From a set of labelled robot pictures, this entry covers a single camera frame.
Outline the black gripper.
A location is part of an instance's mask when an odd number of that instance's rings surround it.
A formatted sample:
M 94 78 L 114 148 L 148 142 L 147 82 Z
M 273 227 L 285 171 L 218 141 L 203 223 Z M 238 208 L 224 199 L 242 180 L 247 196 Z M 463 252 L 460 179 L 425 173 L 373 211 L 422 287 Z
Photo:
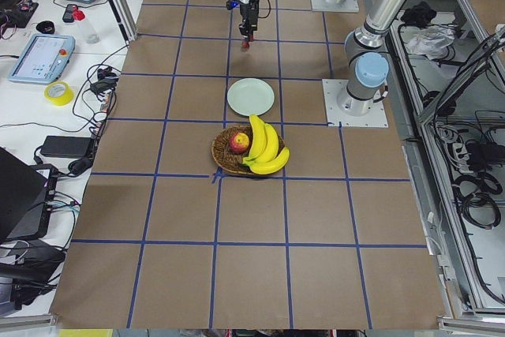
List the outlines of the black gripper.
M 241 23 L 239 24 L 239 31 L 243 36 L 241 41 L 241 50 L 245 51 L 244 36 L 249 36 L 248 41 L 253 42 L 253 34 L 257 30 L 260 0 L 249 0 L 248 2 L 240 0 L 239 5 L 242 17 Z

